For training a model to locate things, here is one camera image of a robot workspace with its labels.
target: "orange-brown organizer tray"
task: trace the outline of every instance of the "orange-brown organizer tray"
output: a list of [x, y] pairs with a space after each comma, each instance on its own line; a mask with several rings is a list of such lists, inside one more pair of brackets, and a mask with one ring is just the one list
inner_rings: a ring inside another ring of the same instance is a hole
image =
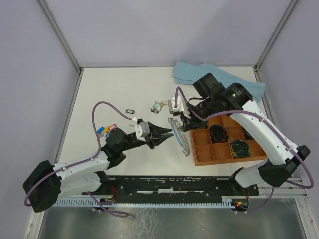
[[[217, 124], [225, 128], [229, 135], [228, 143], [212, 143], [209, 129]], [[263, 160], [267, 156], [259, 144], [254, 140], [246, 140], [243, 128], [227, 115], [211, 118], [208, 122], [208, 129], [192, 130], [190, 132], [191, 142], [196, 166], [237, 163], [254, 160]], [[248, 158], [233, 158], [230, 144], [237, 140], [246, 141], [251, 150]]]

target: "white table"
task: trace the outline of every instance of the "white table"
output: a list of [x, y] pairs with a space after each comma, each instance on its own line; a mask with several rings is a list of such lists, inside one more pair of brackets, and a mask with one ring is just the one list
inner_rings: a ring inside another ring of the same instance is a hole
[[[252, 67], [221, 67], [221, 69], [255, 82]], [[108, 101], [122, 112], [135, 110], [127, 114], [149, 121], [154, 125], [170, 128], [167, 121], [172, 115], [168, 106], [159, 114], [150, 111], [154, 101], [167, 101], [175, 95], [177, 86], [181, 86], [186, 97], [199, 97], [192, 85], [178, 85], [172, 77], [173, 67], [130, 67], [130, 68], [86, 68], [84, 70], [74, 109], [70, 119], [66, 138], [59, 162], [68, 162], [90, 155], [97, 150], [97, 142], [91, 124], [91, 111], [98, 101]], [[262, 102], [259, 107], [264, 111]], [[130, 122], [121, 117], [111, 107], [100, 105], [96, 109], [97, 129], [117, 124], [126, 133], [133, 132]], [[189, 143], [190, 134], [186, 133]], [[194, 164], [193, 154], [185, 157], [175, 137], [172, 137], [150, 150], [146, 145], [125, 151], [127, 158], [117, 167], [107, 170], [113, 175], [185, 175], [185, 176], [226, 176], [240, 167], [248, 167], [258, 161], [232, 164], [199, 166]]]

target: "gray floor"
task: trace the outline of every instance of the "gray floor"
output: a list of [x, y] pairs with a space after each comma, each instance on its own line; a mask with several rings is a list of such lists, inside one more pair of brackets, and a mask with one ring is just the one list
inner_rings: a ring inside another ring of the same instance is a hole
[[[251, 208], [263, 200], [250, 200]], [[118, 208], [115, 218], [89, 208], [53, 207], [45, 213], [40, 239], [303, 239], [294, 200], [273, 199], [260, 211], [230, 209]]]

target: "white wall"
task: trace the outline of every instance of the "white wall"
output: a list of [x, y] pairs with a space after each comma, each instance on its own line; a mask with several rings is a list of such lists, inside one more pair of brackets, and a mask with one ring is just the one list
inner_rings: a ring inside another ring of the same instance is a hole
[[[278, 38], [262, 74], [279, 129], [298, 145], [307, 145], [306, 159], [315, 187], [307, 194], [319, 219], [319, 1], [300, 1]], [[305, 176], [303, 170], [298, 175]]]
[[53, 160], [76, 71], [34, 0], [0, 8], [0, 238], [22, 238], [31, 212], [22, 184]]
[[290, 0], [47, 0], [79, 64], [255, 65]]

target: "light blue towel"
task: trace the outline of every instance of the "light blue towel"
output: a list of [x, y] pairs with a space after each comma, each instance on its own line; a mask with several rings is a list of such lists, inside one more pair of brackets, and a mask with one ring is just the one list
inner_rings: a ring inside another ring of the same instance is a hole
[[208, 72], [212, 73], [214, 77], [226, 88], [234, 82], [242, 84], [253, 95], [256, 102], [260, 101], [265, 92], [265, 83], [245, 81], [244, 79], [234, 76], [207, 62], [204, 62], [198, 66], [194, 66], [178, 61], [175, 65], [173, 76], [175, 77], [176, 83], [191, 85]]

